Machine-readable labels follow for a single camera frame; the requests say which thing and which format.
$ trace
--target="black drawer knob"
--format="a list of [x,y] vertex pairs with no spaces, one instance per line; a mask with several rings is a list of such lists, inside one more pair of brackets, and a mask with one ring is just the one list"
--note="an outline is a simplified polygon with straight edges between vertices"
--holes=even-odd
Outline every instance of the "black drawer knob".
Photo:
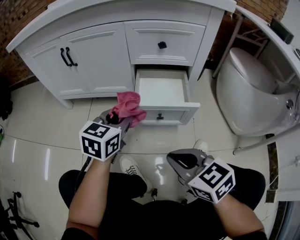
[[160,42],[157,45],[158,45],[159,49],[167,48],[167,44],[165,42]]
[[163,120],[164,117],[161,116],[161,113],[158,114],[158,117],[156,118],[157,120]]

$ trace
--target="open drawer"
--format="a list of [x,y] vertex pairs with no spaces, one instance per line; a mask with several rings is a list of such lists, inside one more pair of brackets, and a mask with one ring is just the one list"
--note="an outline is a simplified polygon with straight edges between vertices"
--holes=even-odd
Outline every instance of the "open drawer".
[[186,125],[200,107],[190,102],[185,71],[139,69],[135,92],[141,96],[140,109],[147,111],[142,124]]

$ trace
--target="drawer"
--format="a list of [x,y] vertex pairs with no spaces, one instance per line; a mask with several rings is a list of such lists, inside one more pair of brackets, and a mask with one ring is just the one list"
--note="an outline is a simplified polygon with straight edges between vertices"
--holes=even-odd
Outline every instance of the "drawer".
[[193,66],[204,30],[186,22],[125,22],[130,62]]
[[147,111],[142,124],[186,125],[200,107],[190,102],[185,71],[139,69],[135,92],[141,96],[140,109]]

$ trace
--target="forearm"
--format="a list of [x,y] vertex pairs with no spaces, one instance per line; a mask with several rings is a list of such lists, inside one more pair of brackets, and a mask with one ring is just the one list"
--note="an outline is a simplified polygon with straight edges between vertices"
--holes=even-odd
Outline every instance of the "forearm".
[[99,227],[106,209],[110,162],[93,160],[71,202],[68,223]]
[[252,209],[230,194],[218,204],[214,204],[214,207],[230,238],[258,231],[264,232],[263,224]]

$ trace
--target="brick wall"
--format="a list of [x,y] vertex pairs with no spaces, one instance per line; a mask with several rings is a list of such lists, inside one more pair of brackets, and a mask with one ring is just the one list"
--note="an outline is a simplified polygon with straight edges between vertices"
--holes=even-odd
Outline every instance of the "brick wall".
[[[6,51],[8,43],[35,17],[46,10],[47,5],[55,0],[0,0],[0,74],[9,85],[16,84],[32,76],[16,51]],[[281,19],[288,0],[237,0],[238,5],[270,22],[273,17]],[[213,60],[220,60],[236,23],[236,14],[232,19],[224,15],[217,38],[211,50]],[[252,23],[245,21],[242,29],[253,29]],[[236,40],[234,46],[256,51],[256,47],[245,41]]]

